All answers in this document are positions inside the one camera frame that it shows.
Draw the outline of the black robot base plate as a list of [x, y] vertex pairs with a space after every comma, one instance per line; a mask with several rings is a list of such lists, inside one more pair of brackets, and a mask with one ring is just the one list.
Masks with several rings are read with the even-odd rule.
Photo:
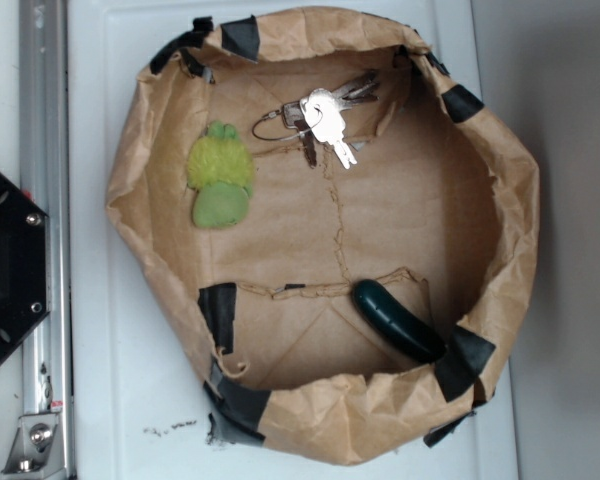
[[49, 312], [46, 221], [0, 172], [0, 366]]

